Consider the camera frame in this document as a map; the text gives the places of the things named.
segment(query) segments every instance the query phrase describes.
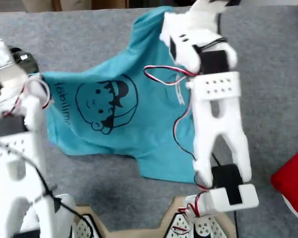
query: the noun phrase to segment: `printed logo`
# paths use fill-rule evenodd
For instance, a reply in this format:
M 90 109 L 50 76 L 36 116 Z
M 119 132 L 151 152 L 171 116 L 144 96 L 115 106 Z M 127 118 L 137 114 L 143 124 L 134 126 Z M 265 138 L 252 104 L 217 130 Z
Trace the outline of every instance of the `printed logo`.
M 81 84 L 75 95 L 77 109 L 95 131 L 108 135 L 127 125 L 136 113 L 138 91 L 126 75 L 112 81 Z

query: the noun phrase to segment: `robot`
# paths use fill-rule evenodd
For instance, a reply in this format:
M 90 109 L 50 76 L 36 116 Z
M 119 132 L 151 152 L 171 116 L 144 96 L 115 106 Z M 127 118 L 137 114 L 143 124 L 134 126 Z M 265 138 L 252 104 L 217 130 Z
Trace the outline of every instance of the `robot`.
M 195 74 L 187 82 L 195 127 L 194 161 L 203 192 L 188 196 L 181 212 L 189 223 L 222 212 L 254 208 L 259 201 L 251 180 L 247 138 L 242 129 L 241 96 L 235 50 L 226 39 L 201 27 L 179 34 L 175 13 L 165 13 L 160 39 L 169 47 L 175 64 Z M 0 238 L 75 238 L 75 202 L 68 194 L 54 196 L 45 177 L 40 137 L 43 110 L 51 101 L 40 75 L 28 76 L 15 64 L 0 40 Z M 218 101 L 220 115 L 213 117 L 211 101 Z M 215 138 L 222 135 L 232 151 L 233 163 L 211 167 Z M 18 163 L 26 175 L 18 178 Z M 22 199 L 31 202 L 21 230 L 16 214 Z M 88 223 L 91 238 L 99 238 Z M 196 237 L 188 231 L 188 237 Z

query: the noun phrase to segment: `teal t-shirt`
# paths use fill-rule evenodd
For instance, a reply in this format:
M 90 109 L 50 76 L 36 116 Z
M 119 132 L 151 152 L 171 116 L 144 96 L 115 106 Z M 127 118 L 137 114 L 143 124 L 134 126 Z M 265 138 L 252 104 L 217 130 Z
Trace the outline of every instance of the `teal t-shirt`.
M 155 8 L 138 18 L 130 43 L 116 57 L 85 72 L 43 74 L 54 100 L 47 109 L 48 136 L 66 154 L 130 155 L 144 177 L 193 182 L 193 159 L 172 135 L 175 120 L 188 105 L 184 80 L 181 105 L 174 86 L 143 73 L 146 65 L 174 65 L 168 47 L 159 40 L 166 11 L 173 8 Z M 166 69 L 150 73 L 166 82 L 177 76 Z M 177 138 L 193 151 L 191 114 L 179 123 Z

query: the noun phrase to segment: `wooden board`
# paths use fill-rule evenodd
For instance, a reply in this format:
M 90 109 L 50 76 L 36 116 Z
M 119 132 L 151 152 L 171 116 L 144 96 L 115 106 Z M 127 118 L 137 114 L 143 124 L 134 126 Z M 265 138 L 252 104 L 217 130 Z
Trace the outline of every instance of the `wooden board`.
M 95 224 L 97 225 L 97 228 L 103 238 L 163 238 L 174 214 L 178 212 L 178 207 L 182 207 L 183 200 L 184 197 L 176 197 L 173 199 L 171 206 L 163 216 L 160 226 L 157 229 L 135 229 L 109 232 L 100 218 L 92 211 L 89 206 L 78 206 L 76 207 L 76 210 L 80 214 L 90 214 L 94 218 Z M 235 226 L 226 214 L 217 215 L 216 220 L 228 238 L 236 237 Z

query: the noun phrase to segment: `gray carpet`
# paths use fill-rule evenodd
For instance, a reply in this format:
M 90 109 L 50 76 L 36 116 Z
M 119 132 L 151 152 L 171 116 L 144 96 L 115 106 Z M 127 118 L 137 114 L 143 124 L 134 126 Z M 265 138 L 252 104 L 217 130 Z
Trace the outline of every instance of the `gray carpet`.
M 31 52 L 42 71 L 83 71 L 122 50 L 133 21 L 145 11 L 2 16 L 0 38 Z M 240 237 L 298 237 L 298 219 L 269 182 L 298 151 L 298 7 L 232 7 L 222 23 L 239 55 L 243 126 L 260 201 L 258 208 L 238 212 Z M 190 184 L 141 178 L 131 158 L 68 157 L 47 141 L 44 146 L 49 181 L 59 185 L 58 193 L 90 204 L 112 231 L 156 227 L 173 196 L 197 192 Z M 215 154 L 228 162 L 222 140 Z

